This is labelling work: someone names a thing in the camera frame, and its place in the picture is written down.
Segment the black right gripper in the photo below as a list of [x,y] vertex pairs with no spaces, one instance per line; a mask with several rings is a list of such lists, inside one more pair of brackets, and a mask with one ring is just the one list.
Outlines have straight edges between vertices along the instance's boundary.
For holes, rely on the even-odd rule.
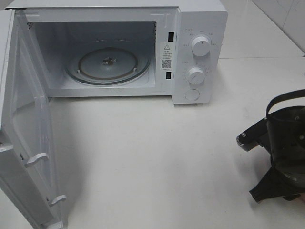
[[305,192],[305,107],[280,109],[266,117],[271,168],[250,190],[256,202],[298,198]]

